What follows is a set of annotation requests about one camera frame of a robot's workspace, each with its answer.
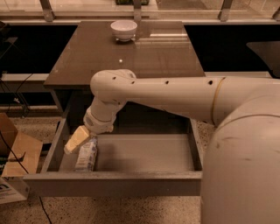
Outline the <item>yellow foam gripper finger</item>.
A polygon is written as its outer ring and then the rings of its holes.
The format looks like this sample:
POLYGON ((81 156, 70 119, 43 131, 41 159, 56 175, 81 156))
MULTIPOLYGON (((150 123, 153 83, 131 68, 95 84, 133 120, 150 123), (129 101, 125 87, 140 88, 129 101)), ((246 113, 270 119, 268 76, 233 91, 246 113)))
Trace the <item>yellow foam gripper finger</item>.
POLYGON ((66 154, 74 154, 78 151, 80 146, 89 139, 89 131, 85 125, 79 126, 75 132, 70 136, 64 146, 66 154))

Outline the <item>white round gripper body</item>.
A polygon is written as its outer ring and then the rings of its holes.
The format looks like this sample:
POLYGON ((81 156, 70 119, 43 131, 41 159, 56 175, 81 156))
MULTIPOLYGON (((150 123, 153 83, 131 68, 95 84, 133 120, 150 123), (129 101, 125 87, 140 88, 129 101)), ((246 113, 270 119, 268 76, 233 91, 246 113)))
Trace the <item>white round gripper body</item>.
POLYGON ((112 132, 116 115, 125 104, 125 101, 105 102, 95 97, 83 117, 84 125, 91 134, 112 132))

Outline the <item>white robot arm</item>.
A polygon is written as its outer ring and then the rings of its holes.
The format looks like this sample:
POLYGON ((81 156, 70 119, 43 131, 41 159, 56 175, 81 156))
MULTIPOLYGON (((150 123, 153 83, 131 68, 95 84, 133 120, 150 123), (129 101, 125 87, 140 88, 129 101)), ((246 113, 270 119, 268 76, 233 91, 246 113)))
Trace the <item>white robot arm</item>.
POLYGON ((127 69, 93 75, 94 96, 68 140, 73 153, 113 129, 135 102, 215 125, 201 181, 201 224, 280 224, 280 82, 266 77, 137 78, 127 69))

